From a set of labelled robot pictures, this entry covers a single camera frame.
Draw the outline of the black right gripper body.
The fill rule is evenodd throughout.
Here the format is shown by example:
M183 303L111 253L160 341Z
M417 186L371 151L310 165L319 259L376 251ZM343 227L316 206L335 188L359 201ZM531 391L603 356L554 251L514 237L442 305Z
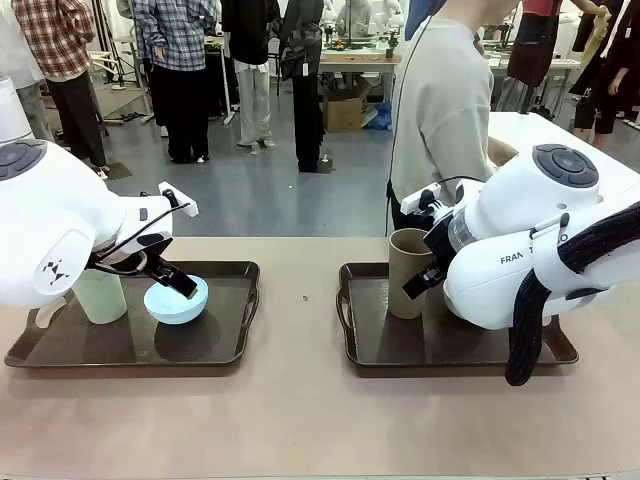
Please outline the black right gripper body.
M448 213L438 221L433 223L423 242L435 257L437 268L446 273L449 265L455 258L457 252L449 239L449 224L453 218L452 213Z

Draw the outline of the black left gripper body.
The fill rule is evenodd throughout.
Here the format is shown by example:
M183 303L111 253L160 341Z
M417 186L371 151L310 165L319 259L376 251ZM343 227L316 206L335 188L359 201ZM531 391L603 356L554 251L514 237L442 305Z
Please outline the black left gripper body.
M161 233L141 234L91 254L91 268L119 276L156 275L167 262L161 257L172 238Z

